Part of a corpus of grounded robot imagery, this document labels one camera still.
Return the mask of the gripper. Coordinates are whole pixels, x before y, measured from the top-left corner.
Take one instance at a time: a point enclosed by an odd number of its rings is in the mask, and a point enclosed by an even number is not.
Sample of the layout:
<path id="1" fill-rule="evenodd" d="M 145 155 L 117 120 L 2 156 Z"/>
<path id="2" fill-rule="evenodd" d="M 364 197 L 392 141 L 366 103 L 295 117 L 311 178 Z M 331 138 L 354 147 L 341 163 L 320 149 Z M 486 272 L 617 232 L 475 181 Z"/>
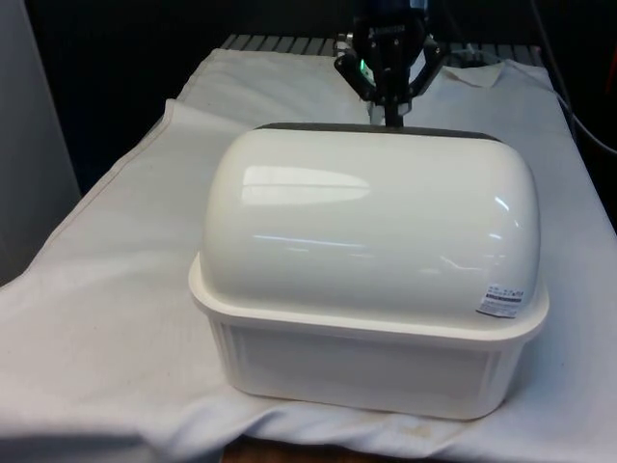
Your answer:
<path id="1" fill-rule="evenodd" d="M 335 69 L 360 99 L 383 108 L 386 126 L 403 126 L 413 99 L 426 92 L 442 68 L 442 47 L 432 37 L 425 39 L 426 33 L 424 14 L 361 16 L 354 22 L 351 50 L 335 60 Z M 399 98 L 396 39 L 411 48 L 423 45 L 425 59 Z"/>

